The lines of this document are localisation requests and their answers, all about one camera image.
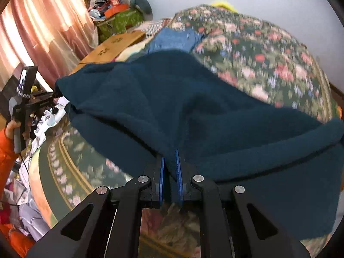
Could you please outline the orange jacket sleeve forearm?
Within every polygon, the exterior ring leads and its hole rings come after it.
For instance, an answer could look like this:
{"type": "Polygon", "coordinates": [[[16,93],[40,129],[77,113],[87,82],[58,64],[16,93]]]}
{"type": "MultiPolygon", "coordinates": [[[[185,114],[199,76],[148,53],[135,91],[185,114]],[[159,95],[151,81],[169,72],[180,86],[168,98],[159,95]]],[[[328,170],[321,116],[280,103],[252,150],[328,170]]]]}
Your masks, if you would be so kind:
{"type": "Polygon", "coordinates": [[[0,146],[0,194],[2,195],[9,174],[19,154],[14,152],[14,142],[7,137],[5,129],[1,130],[0,146]]]}

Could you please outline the person's left hand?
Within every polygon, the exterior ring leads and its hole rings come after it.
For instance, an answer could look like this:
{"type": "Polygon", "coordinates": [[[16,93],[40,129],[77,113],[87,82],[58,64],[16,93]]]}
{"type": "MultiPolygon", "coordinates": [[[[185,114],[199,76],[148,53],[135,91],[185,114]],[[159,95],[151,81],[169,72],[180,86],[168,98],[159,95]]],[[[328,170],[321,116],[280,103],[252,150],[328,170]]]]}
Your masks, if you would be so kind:
{"type": "MultiPolygon", "coordinates": [[[[21,122],[12,119],[5,127],[5,135],[8,139],[14,139],[14,130],[21,126],[21,122]]],[[[23,138],[27,140],[30,136],[31,121],[27,123],[27,129],[23,132],[23,138]]]]}

